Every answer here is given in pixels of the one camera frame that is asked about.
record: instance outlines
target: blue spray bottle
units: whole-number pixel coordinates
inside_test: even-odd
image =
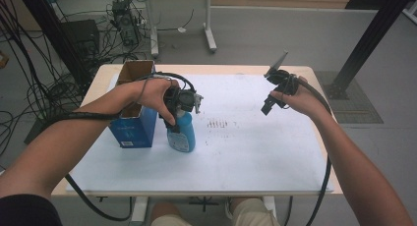
[[[196,146],[196,137],[190,112],[177,110],[176,125],[167,129],[169,145],[182,152],[191,152]]]

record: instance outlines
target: desk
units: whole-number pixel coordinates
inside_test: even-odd
[[[100,67],[93,83],[91,84],[89,88],[89,92],[87,93],[83,101],[83,105],[97,99],[98,97],[106,93],[111,79],[115,75],[118,75],[121,68],[122,68],[122,65],[104,65]],[[305,77],[312,86],[317,88],[318,91],[323,94],[323,91],[320,89],[319,82],[317,81],[312,69],[308,67],[281,67],[281,69],[286,70],[290,73]],[[162,71],[162,72],[177,73],[180,75],[258,75],[261,77],[262,74],[264,74],[268,70],[268,66],[156,65],[156,70]],[[194,86],[196,90],[199,92],[199,85],[194,84]],[[264,94],[262,99],[265,99],[267,95],[268,93]],[[205,100],[202,101],[202,107],[201,107],[202,111],[205,109],[205,102],[206,102]],[[314,125],[311,122],[308,125],[311,126],[311,129],[314,131],[315,135],[319,137],[320,135],[318,134]],[[323,143],[321,142],[321,139],[318,139],[318,146],[319,146],[319,149],[321,150],[321,154],[323,155],[323,157],[325,157],[326,150],[323,146]],[[330,175],[330,181],[332,182],[332,185],[333,185],[332,193],[341,194],[341,189],[334,173]],[[66,181],[63,180],[58,185],[58,187],[54,190],[53,194],[55,196],[74,195],[75,193],[73,191],[67,191],[67,185],[68,184],[66,183]],[[310,192],[310,195],[316,195],[318,192],[319,191]],[[140,190],[140,191],[134,191],[134,190],[132,191],[107,191],[107,190],[90,191],[88,190],[86,191],[86,194],[93,195],[93,196],[119,196],[119,197],[120,196],[252,196],[253,194],[257,194],[260,196],[274,196],[274,195],[288,195],[288,194],[297,195],[297,192],[289,193],[289,192],[276,192],[276,191],[271,191],[271,190],[256,191],[254,189],[249,192],[245,191],[244,189],[240,189],[237,191],[235,190],[229,191],[227,189],[223,189],[221,191],[218,191],[218,190],[207,190],[207,189],[198,190],[198,189],[190,188],[188,191],[174,191],[174,192],[165,192],[165,191],[160,191],[160,190],[154,190],[154,191],[153,190]]]
[[[148,12],[148,21],[149,21],[149,27],[150,27],[150,52],[151,55],[156,58],[159,54],[158,49],[158,41],[157,41],[157,30],[156,26],[153,23],[153,17],[151,13],[151,5],[149,0],[144,0],[145,5],[147,7]],[[208,47],[211,51],[215,51],[217,49],[217,46],[215,45],[214,37],[212,36],[211,32],[211,25],[210,25],[210,5],[211,0],[206,0],[206,22],[203,23],[203,26],[205,28],[206,37],[208,40]]]

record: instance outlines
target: electronic equipment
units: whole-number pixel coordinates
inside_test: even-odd
[[[172,86],[163,95],[163,102],[165,103],[169,112],[172,114],[172,116],[174,116],[175,119],[177,118],[177,113],[179,110],[192,112],[193,108],[195,107],[196,114],[200,113],[200,105],[202,104],[203,97],[197,94],[196,90],[194,89],[194,86],[187,79],[173,73],[155,72],[142,78],[139,78],[137,79],[137,81],[147,80],[150,78],[175,78],[183,81],[186,85],[190,87],[188,89],[185,89],[184,87],[180,88],[177,86]],[[177,129],[177,127],[172,127],[165,120],[164,122],[166,128],[173,128],[174,130]]]
[[[298,81],[295,75],[289,74],[284,70],[279,70],[285,56],[288,54],[287,51],[284,51],[284,54],[281,58],[276,61],[276,63],[269,68],[264,77],[272,84],[277,85],[274,89],[280,91],[287,95],[293,95],[298,89]],[[261,109],[262,112],[267,115],[272,109],[274,104],[277,104],[279,107],[283,108],[286,104],[281,100],[276,99],[275,97],[268,95],[268,98],[265,100],[265,105]]]
[[[61,28],[82,58],[98,54],[100,35],[94,20],[64,22]]]
[[[138,44],[138,26],[130,11],[129,0],[113,1],[111,11],[114,18],[111,23],[120,31],[123,45],[132,46]]]

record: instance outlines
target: blue box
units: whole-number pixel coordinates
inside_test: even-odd
[[[153,61],[127,61],[123,65],[116,85],[130,83],[154,72]],[[157,112],[140,104],[125,110],[109,128],[123,148],[152,147]]]

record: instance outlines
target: gray floor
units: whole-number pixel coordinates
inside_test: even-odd
[[[62,1],[66,11],[76,7],[94,10],[87,9],[82,0],[77,4]],[[161,24],[164,28],[181,27],[187,22],[190,12],[188,9],[185,19],[170,17],[169,13],[161,14]],[[211,27],[218,49],[211,53],[202,30],[204,11],[196,7],[187,32],[159,32],[160,56],[156,63],[269,65],[286,49],[289,54],[284,65],[309,66],[315,71],[339,71],[375,14],[374,11],[215,7],[211,11]],[[45,48],[42,40],[36,42]],[[0,45],[3,51],[12,55],[6,43]],[[414,173],[417,169],[417,96],[413,95],[417,78],[416,46],[417,26],[401,15],[355,78],[384,123],[343,124],[342,127],[380,167],[417,222],[417,179]],[[143,50],[149,53],[146,44]],[[32,60],[40,61],[36,55],[33,57]],[[16,59],[11,58],[8,67],[0,70],[0,110],[19,114],[27,106],[28,87]],[[0,156],[2,166],[8,166],[25,148],[23,139],[33,120],[31,115],[21,119],[9,147]],[[159,200],[163,198],[151,198],[149,207]],[[213,201],[220,205],[208,206],[206,212],[201,206],[189,205],[189,198],[170,200],[176,202],[184,217],[195,225],[230,224],[223,213],[223,198],[214,198]],[[127,222],[115,223],[97,216],[79,198],[54,198],[53,201],[64,225],[128,225]],[[112,215],[124,216],[128,212],[126,198],[94,201]],[[315,201],[316,197],[295,198],[289,225],[305,224]],[[275,203],[279,222],[283,223],[288,197],[277,197]],[[357,222],[344,197],[329,196],[324,199],[314,225],[357,225]]]

